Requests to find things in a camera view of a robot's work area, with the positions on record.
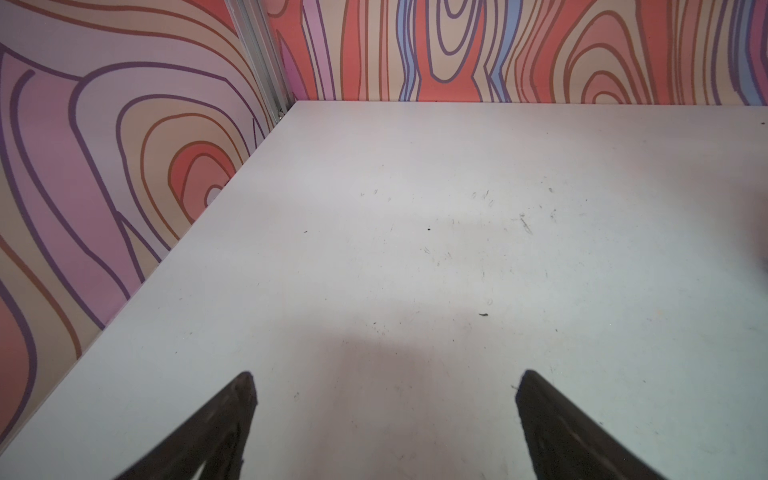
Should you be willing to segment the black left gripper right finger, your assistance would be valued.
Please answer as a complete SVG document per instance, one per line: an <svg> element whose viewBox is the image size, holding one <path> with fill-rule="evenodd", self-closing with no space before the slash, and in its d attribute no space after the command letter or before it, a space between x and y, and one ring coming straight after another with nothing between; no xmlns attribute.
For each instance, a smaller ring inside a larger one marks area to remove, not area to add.
<svg viewBox="0 0 768 480"><path fill-rule="evenodd" d="M538 372L524 372L515 401L537 478L660 477Z"/></svg>

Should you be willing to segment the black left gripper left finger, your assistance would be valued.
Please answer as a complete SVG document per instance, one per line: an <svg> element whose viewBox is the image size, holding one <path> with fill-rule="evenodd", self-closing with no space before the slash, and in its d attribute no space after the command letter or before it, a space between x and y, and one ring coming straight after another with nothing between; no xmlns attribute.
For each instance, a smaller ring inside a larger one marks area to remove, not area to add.
<svg viewBox="0 0 768 480"><path fill-rule="evenodd" d="M257 405L253 376L243 371L118 477L238 479Z"/></svg>

